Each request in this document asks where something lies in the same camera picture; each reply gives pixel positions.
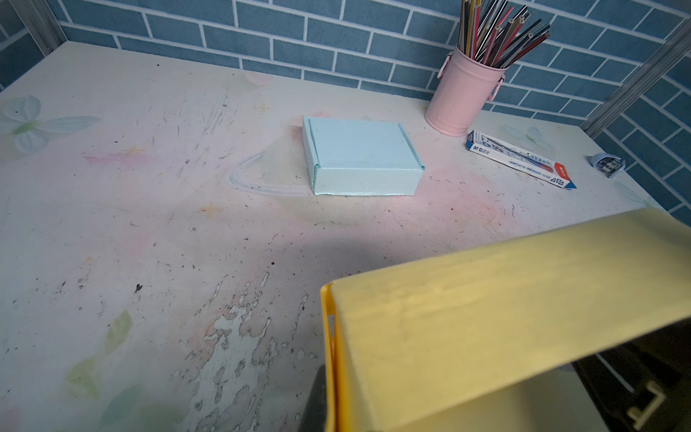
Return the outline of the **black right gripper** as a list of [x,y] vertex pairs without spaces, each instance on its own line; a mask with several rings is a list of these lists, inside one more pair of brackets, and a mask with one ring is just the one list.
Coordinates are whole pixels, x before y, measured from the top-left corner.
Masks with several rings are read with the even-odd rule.
[[689,319],[572,365],[608,430],[690,430]]

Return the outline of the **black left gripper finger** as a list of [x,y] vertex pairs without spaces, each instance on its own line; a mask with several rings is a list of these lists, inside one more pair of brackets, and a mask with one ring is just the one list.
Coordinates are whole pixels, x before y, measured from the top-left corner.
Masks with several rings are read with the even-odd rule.
[[327,377],[326,366],[321,365],[312,383],[310,396],[305,405],[299,432],[324,432],[327,425]]

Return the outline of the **yellow paper box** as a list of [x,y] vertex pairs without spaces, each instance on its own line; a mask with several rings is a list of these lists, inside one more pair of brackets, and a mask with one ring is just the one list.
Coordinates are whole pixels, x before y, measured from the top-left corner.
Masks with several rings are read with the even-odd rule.
[[685,320],[690,230],[645,208],[321,291],[328,431],[578,430],[527,380]]

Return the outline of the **light blue paper box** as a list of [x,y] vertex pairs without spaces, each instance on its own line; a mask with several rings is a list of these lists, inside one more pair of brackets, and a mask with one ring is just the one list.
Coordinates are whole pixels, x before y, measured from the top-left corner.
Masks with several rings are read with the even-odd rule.
[[316,195],[412,195],[426,169],[398,122],[305,116],[302,132]]

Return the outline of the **white blue pencil box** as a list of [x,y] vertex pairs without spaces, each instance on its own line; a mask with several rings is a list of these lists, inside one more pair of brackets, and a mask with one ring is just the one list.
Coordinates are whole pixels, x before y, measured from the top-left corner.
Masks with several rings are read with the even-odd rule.
[[467,135],[466,149],[561,189],[576,189],[566,167],[479,131]]

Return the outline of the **pink metal pencil bucket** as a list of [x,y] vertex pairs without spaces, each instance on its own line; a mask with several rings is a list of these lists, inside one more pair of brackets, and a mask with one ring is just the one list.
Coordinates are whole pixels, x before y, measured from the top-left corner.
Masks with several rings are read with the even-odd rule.
[[426,122],[444,135],[465,137],[482,107],[494,101],[506,72],[506,68],[478,63],[455,48],[437,74],[439,83],[426,108]]

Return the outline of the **bundle of coloured pencils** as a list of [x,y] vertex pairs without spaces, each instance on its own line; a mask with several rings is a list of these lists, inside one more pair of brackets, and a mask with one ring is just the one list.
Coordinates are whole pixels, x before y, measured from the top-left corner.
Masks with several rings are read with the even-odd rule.
[[508,1],[464,0],[456,48],[483,66],[506,69],[550,35],[550,23],[532,21],[525,5],[514,8]]

